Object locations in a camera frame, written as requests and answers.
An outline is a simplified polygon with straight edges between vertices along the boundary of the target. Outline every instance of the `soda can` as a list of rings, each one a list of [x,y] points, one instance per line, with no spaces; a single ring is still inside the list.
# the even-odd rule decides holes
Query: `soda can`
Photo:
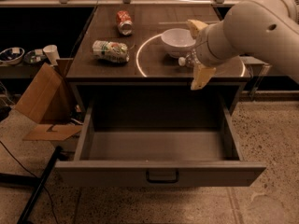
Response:
[[[129,49],[124,43],[96,40],[93,43],[93,55],[97,59],[113,63],[129,62]]]
[[[130,35],[132,33],[133,23],[128,11],[119,11],[116,14],[116,23],[121,34]]]

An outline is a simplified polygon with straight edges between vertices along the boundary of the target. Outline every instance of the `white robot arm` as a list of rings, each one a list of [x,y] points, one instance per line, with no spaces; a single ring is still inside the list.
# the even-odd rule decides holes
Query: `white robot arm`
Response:
[[[299,0],[240,2],[223,21],[200,30],[195,51],[211,67],[247,54],[299,83]]]

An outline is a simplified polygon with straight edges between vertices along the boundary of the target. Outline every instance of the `white cup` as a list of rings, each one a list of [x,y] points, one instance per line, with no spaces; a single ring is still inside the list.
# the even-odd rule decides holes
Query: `white cup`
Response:
[[[43,51],[45,52],[51,64],[57,64],[56,60],[60,57],[58,54],[57,47],[55,45],[48,45],[45,48],[43,48]]]

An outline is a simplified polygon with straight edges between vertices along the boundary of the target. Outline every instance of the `countertop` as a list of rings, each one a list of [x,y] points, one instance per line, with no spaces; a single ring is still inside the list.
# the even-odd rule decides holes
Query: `countertop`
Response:
[[[134,22],[132,35],[121,35],[115,22],[116,13],[128,10]],[[92,22],[78,48],[77,55],[66,76],[68,81],[114,80],[179,80],[192,81],[193,70],[180,67],[178,59],[165,51],[160,34],[170,28],[186,28],[187,19],[213,23],[219,18],[211,5],[103,5],[97,8]],[[106,40],[125,43],[130,61],[125,64],[97,60],[93,56],[93,42]],[[249,74],[236,57],[217,67],[213,79],[225,81],[249,79]]]

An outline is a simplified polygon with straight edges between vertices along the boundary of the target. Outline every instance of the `floor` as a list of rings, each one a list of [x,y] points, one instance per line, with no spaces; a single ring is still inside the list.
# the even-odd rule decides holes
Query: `floor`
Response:
[[[267,169],[248,188],[74,188],[56,170],[47,190],[58,223],[299,223],[299,102],[241,102],[233,114],[247,161]],[[35,124],[12,110],[0,123],[0,140],[40,175],[53,151],[49,142],[23,142]],[[0,172],[27,175],[0,147]],[[31,189],[0,188],[0,223],[17,223]],[[41,193],[28,218],[56,223],[50,198]]]

